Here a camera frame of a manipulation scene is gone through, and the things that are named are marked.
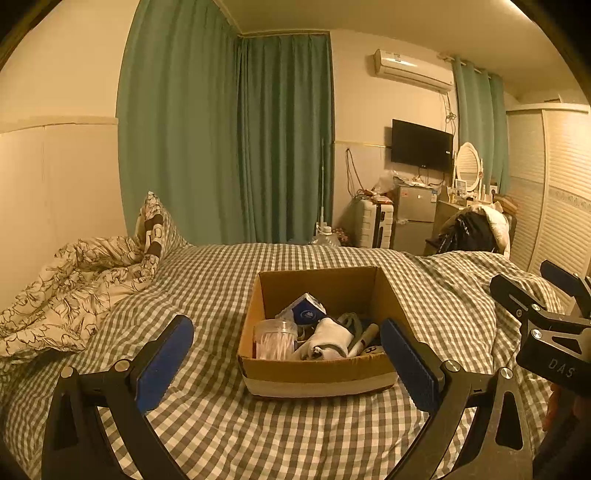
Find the television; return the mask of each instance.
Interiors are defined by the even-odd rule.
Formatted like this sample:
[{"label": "television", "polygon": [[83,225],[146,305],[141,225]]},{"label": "television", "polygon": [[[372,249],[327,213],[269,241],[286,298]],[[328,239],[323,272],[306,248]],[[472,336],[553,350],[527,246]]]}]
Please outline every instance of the television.
[{"label": "television", "polygon": [[452,134],[402,120],[392,120],[393,162],[451,173],[452,151]]}]

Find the metal bolt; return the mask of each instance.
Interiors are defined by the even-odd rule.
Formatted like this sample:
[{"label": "metal bolt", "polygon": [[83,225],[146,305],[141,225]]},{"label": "metal bolt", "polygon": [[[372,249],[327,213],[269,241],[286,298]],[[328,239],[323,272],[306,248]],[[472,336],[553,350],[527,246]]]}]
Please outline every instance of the metal bolt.
[{"label": "metal bolt", "polygon": [[74,373],[74,369],[72,367],[64,367],[61,369],[61,377],[62,378],[70,378]]},{"label": "metal bolt", "polygon": [[513,378],[513,372],[507,367],[501,368],[501,375],[503,375],[503,377],[505,377],[507,380]]},{"label": "metal bolt", "polygon": [[461,367],[462,366],[455,360],[446,360],[445,362],[445,368],[450,372],[457,372],[459,369],[461,369]]},{"label": "metal bolt", "polygon": [[125,372],[129,368],[129,361],[128,360],[119,360],[115,364],[115,370],[118,372]]}]

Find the hand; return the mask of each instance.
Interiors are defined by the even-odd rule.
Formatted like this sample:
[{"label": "hand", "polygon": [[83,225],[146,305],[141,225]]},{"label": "hand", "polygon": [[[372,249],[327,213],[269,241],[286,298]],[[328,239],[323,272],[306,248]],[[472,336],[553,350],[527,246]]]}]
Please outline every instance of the hand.
[{"label": "hand", "polygon": [[[558,412],[558,401],[560,399],[561,388],[559,385],[550,384],[550,390],[552,391],[552,395],[550,395],[550,399],[548,400],[546,417],[542,422],[542,429],[545,432],[550,430],[552,422]],[[576,397],[573,404],[573,414],[579,420],[591,417],[591,398]]]}]

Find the gray refrigerator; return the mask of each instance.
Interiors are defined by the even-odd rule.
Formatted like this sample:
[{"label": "gray refrigerator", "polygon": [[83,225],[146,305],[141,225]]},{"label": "gray refrigerator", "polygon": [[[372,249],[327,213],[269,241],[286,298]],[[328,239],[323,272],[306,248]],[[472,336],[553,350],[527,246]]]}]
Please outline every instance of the gray refrigerator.
[{"label": "gray refrigerator", "polygon": [[399,185],[392,193],[394,221],[390,248],[422,255],[425,241],[433,233],[437,191],[431,188]]}]

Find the black plastic bag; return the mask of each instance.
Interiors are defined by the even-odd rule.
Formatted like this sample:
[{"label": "black plastic bag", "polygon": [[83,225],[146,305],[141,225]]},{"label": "black plastic bag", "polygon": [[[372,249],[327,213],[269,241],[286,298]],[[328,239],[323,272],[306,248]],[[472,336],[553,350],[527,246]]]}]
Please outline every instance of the black plastic bag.
[{"label": "black plastic bag", "polygon": [[454,250],[498,253],[495,235],[492,233],[486,215],[476,212],[461,213],[453,225],[439,234],[437,253]]}]

